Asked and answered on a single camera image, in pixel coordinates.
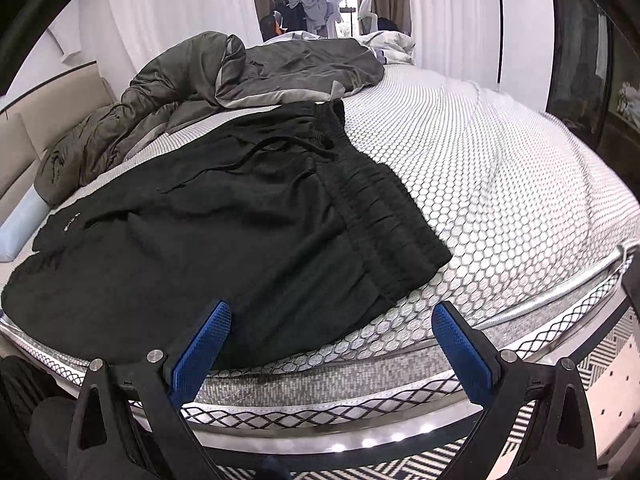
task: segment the bed sheet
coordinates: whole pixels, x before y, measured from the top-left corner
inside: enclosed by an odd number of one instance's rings
[[[433,337],[431,309],[442,299],[474,325],[640,238],[640,208],[619,178],[560,121],[507,95],[393,65],[380,84],[344,101],[352,143],[396,172],[453,258],[428,284],[342,341],[219,376],[302,371],[407,348]],[[271,108],[224,112],[163,135],[62,207],[231,118]],[[0,283],[31,254],[32,240],[14,262],[2,264]]]

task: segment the light blue cushion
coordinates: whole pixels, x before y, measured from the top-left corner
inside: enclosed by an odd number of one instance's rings
[[[12,262],[51,209],[33,186],[0,226],[0,262]]]

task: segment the drawstring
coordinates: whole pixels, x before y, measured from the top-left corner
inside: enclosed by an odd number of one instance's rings
[[[188,178],[187,180],[183,180],[182,182],[179,182],[175,186],[167,189],[166,191],[162,191],[161,193],[162,194],[169,193],[174,189],[178,189],[179,187],[184,187],[185,184],[188,184],[191,180],[194,180],[195,178],[199,177],[201,174],[207,173],[207,171],[237,170],[243,164],[245,164],[254,155],[255,152],[257,152],[258,150],[261,150],[262,148],[264,148],[265,146],[268,146],[269,144],[273,144],[274,142],[283,141],[283,142],[290,142],[292,144],[297,144],[299,146],[302,146],[303,148],[308,149],[310,152],[317,153],[318,155],[323,156],[324,158],[328,158],[330,160],[335,160],[338,157],[336,153],[330,152],[328,150],[334,146],[334,142],[327,135],[321,132],[318,132],[316,134],[316,139],[318,139],[322,143],[322,145],[327,148],[327,150],[318,148],[316,145],[312,144],[311,142],[307,142],[306,140],[300,139],[299,137],[289,137],[289,136],[268,137],[267,139],[263,139],[257,144],[254,144],[252,148],[248,152],[246,152],[242,156],[242,158],[240,158],[240,160],[238,160],[237,162],[234,162],[233,164],[227,164],[225,166],[214,166],[212,168],[203,168],[202,170],[200,170],[198,173]]]

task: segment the white chair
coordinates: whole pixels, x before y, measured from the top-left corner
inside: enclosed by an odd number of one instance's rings
[[[358,9],[358,21],[362,34],[378,31],[378,15],[371,12],[371,0],[362,0]]]

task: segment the beige headboard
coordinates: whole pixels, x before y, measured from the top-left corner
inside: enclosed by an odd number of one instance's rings
[[[113,102],[92,62],[37,86],[0,112],[0,225],[33,184],[47,149],[96,108]]]

